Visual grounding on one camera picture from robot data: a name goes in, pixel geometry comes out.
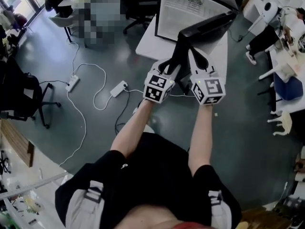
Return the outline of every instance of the white strap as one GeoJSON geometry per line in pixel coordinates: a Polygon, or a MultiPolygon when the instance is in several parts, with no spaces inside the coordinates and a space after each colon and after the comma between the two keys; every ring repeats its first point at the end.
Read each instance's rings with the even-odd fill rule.
{"type": "Polygon", "coordinates": [[[67,229],[99,229],[104,208],[103,183],[90,182],[90,188],[77,190],[69,203],[66,215],[67,229]]]}
{"type": "Polygon", "coordinates": [[[221,191],[209,191],[211,199],[212,222],[216,229],[231,229],[232,214],[230,207],[223,201],[221,191]]]}

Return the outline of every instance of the table leg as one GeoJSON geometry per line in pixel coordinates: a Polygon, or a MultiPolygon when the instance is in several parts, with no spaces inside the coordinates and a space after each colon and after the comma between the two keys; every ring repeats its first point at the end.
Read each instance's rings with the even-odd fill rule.
{"type": "Polygon", "coordinates": [[[262,79],[266,78],[267,76],[269,76],[269,75],[271,75],[272,73],[274,73],[276,70],[277,70],[276,67],[273,68],[273,69],[271,69],[271,70],[269,70],[267,73],[262,74],[262,75],[258,78],[258,80],[262,80],[262,79]]]}

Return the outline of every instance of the gray floor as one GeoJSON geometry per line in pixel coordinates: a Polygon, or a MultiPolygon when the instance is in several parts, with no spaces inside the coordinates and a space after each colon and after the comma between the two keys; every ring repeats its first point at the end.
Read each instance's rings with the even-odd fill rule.
{"type": "MultiPolygon", "coordinates": [[[[39,81],[68,81],[71,74],[71,61],[76,45],[66,43],[63,29],[52,24],[45,11],[31,25],[34,33],[27,32],[20,45],[17,61],[24,72],[30,72],[39,81]]],[[[250,23],[239,17],[232,26],[235,38],[246,33],[250,23]]],[[[105,89],[98,95],[96,104],[104,107],[109,91],[121,80],[130,89],[143,88],[143,82],[153,60],[136,55],[135,49],[144,29],[134,27],[128,35],[117,28],[113,44],[102,44],[85,49],[82,41],[74,67],[80,63],[95,63],[107,72],[105,89]]],[[[266,204],[279,199],[286,181],[292,178],[292,163],[301,144],[295,136],[272,136],[276,127],[267,124],[271,118],[268,95],[257,96],[269,82],[257,82],[259,75],[267,67],[267,56],[257,58],[258,65],[251,65],[245,57],[245,45],[253,38],[249,34],[242,42],[228,42],[227,96],[214,108],[218,116],[213,120],[212,164],[223,182],[230,188],[243,208],[266,204]]],[[[75,172],[83,164],[94,162],[109,150],[115,137],[114,122],[126,104],[127,93],[111,99],[104,111],[94,109],[94,94],[101,88],[104,75],[94,66],[82,66],[77,75],[81,81],[71,93],[71,99],[84,113],[87,121],[87,136],[83,147],[70,159],[64,168],[75,172]]],[[[84,123],[80,114],[73,108],[66,96],[65,85],[55,83],[45,100],[62,103],[62,108],[45,107],[44,113],[51,128],[46,130],[39,118],[35,122],[15,122],[20,131],[43,153],[56,163],[61,163],[79,147],[84,134],[84,123]]],[[[174,94],[180,94],[175,88],[174,94]]],[[[142,96],[131,93],[130,104],[121,118],[127,121],[142,96]]],[[[187,149],[190,144],[198,103],[195,99],[171,97],[155,108],[151,123],[155,131],[170,141],[187,149]]]]}

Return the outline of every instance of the black office chair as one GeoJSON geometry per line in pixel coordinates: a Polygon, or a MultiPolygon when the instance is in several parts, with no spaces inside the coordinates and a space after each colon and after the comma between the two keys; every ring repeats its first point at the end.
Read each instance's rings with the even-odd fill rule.
{"type": "Polygon", "coordinates": [[[61,107],[57,102],[43,102],[45,93],[52,87],[49,83],[42,92],[38,79],[24,74],[13,57],[9,57],[6,63],[0,61],[0,118],[26,121],[31,117],[35,120],[33,115],[38,109],[43,125],[49,129],[50,126],[44,122],[42,106],[56,104],[61,107]],[[32,98],[24,94],[25,89],[33,90],[32,98]]]}
{"type": "Polygon", "coordinates": [[[133,23],[127,26],[123,33],[127,34],[127,30],[137,24],[142,24],[146,29],[146,22],[151,22],[152,19],[146,16],[154,16],[158,11],[158,0],[122,0],[126,6],[126,18],[136,19],[133,23]]]}

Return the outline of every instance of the wooden board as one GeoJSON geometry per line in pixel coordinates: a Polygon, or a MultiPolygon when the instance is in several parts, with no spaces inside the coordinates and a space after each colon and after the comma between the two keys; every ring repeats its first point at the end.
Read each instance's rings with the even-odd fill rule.
{"type": "Polygon", "coordinates": [[[9,144],[28,166],[33,166],[34,145],[28,141],[8,120],[1,121],[1,132],[6,137],[9,144]]]}

